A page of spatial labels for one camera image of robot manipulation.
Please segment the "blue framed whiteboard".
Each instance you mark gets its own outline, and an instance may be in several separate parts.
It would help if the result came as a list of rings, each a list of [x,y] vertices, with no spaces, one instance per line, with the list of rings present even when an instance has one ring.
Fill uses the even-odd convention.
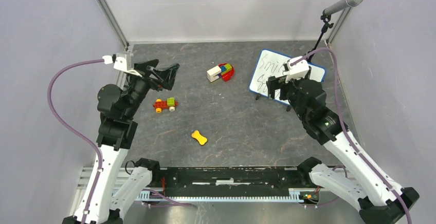
[[[281,77],[286,75],[283,64],[289,59],[287,55],[271,51],[268,49],[263,49],[259,55],[258,63],[252,75],[252,79],[249,83],[249,90],[260,95],[261,97],[267,97],[267,86],[266,81],[268,77]],[[309,63],[311,67],[310,79],[318,82],[323,82],[326,70],[318,65]],[[279,99],[280,90],[276,90],[275,100],[284,105],[289,105],[287,100]]]

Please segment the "yellow bone shaped eraser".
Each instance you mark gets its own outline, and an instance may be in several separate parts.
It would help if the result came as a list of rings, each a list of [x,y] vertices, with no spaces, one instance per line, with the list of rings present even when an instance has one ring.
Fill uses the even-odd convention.
[[[191,137],[195,139],[201,146],[205,145],[208,141],[208,139],[205,136],[203,136],[198,130],[195,130],[191,134]]]

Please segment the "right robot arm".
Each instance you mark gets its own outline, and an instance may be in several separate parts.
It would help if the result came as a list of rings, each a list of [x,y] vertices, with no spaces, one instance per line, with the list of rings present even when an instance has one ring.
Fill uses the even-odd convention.
[[[310,157],[298,166],[297,181],[301,186],[315,184],[329,190],[350,204],[365,223],[396,223],[403,216],[411,223],[409,211],[419,193],[412,187],[402,187],[371,159],[341,115],[326,106],[326,93],[320,82],[281,76],[269,77],[266,86],[270,98],[280,90],[280,100],[289,102],[306,133],[339,159],[355,178],[352,181]]]

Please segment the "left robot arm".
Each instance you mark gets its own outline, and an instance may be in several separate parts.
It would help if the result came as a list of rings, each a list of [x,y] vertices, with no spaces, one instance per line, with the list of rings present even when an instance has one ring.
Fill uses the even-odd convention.
[[[98,136],[91,146],[96,161],[82,202],[63,223],[123,223],[125,214],[146,186],[161,182],[158,161],[141,158],[118,191],[114,190],[121,164],[131,148],[138,124],[134,115],[150,90],[171,90],[178,63],[158,68],[158,59],[136,63],[127,70],[125,85],[103,86],[98,94]]]

